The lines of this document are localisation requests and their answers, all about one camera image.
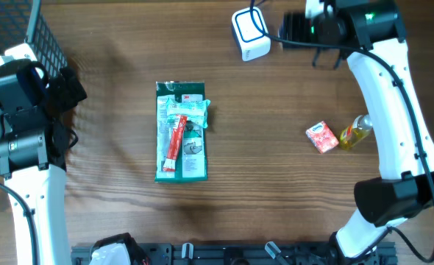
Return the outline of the teal pack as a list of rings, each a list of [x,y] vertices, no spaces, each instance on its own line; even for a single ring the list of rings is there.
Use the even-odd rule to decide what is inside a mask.
[[[196,102],[175,102],[172,99],[168,99],[166,102],[166,113],[167,116],[187,116],[189,121],[206,129],[208,126],[207,109],[210,103],[209,99]]]

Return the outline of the yellow oil bottle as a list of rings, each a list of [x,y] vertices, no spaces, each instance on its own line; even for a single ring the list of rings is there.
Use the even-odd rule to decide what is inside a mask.
[[[358,116],[340,135],[340,147],[350,150],[365,137],[370,135],[373,129],[369,114]]]

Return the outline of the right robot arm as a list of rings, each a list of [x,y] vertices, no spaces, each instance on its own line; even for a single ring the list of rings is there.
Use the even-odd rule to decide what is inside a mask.
[[[380,176],[355,185],[356,211],[330,239],[338,263],[362,261],[400,224],[434,210],[434,143],[410,75],[404,21],[394,1],[309,1],[284,14],[278,35],[285,48],[337,49],[363,93]]]

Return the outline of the grey plastic mesh basket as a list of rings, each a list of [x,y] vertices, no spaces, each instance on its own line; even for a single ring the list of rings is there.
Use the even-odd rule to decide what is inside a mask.
[[[56,77],[68,63],[40,6],[40,0],[0,0],[0,55],[11,47],[27,43],[49,76]]]

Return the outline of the red stick sachet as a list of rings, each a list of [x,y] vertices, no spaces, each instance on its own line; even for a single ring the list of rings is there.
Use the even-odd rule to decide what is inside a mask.
[[[176,161],[181,147],[185,125],[188,117],[182,114],[173,114],[168,117],[168,124],[171,129],[171,137],[168,146],[166,159],[163,164],[165,172],[176,171]]]

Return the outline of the green 3M package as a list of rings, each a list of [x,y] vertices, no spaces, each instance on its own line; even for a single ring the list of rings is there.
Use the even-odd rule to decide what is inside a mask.
[[[206,100],[203,82],[157,82],[156,83],[156,122],[157,122],[157,165],[155,181],[158,183],[190,183],[207,179],[207,157],[205,130],[187,120],[181,147],[176,161],[175,172],[165,172],[166,159],[171,137],[168,124],[166,102],[196,102]]]

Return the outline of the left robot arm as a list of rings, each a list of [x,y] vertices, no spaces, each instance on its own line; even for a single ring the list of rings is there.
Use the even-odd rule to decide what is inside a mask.
[[[10,200],[19,264],[75,264],[65,222],[65,154],[77,134],[63,114],[86,99],[75,71],[50,77],[29,59],[0,63],[0,189]]]

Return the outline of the orange tissue box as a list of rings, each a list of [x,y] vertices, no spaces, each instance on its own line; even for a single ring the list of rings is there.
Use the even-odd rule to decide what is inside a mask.
[[[306,130],[306,136],[311,140],[314,147],[324,154],[339,145],[338,139],[324,121],[313,125]]]

